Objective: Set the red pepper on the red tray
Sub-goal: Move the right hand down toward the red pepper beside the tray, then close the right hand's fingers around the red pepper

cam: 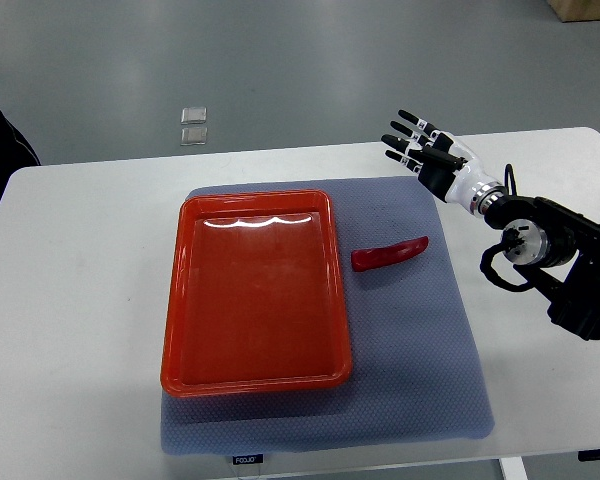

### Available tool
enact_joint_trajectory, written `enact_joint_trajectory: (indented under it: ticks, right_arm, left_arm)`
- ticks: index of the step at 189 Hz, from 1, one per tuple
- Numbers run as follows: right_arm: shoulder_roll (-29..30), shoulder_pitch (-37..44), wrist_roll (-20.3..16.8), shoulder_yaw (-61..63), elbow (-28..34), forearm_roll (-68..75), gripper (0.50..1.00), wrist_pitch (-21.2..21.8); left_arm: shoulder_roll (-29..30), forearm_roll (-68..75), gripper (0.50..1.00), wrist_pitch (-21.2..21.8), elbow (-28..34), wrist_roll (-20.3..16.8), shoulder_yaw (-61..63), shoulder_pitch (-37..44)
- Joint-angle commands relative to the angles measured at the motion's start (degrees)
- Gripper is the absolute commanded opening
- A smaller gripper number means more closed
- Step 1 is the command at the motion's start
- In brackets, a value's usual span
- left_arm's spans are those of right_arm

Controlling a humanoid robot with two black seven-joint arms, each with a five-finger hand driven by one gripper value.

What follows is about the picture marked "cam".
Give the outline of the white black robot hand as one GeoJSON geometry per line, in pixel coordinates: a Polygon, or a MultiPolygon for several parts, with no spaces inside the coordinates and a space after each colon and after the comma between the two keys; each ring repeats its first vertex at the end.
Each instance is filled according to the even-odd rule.
{"type": "Polygon", "coordinates": [[[487,198],[497,194],[497,180],[484,171],[478,156],[431,122],[404,109],[398,115],[403,123],[393,120],[390,126],[404,138],[384,134],[385,155],[418,173],[420,183],[439,200],[459,204],[470,214],[483,214],[487,198]]]}

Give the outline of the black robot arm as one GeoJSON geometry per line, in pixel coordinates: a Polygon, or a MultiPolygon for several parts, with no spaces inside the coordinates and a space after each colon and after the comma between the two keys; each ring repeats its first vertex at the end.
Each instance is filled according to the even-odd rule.
{"type": "Polygon", "coordinates": [[[506,291],[538,291],[553,324],[600,341],[600,224],[550,199],[519,195],[511,165],[497,180],[454,135],[406,110],[398,114],[393,133],[382,137],[386,156],[439,200],[500,231],[482,254],[484,277],[506,291]]]}

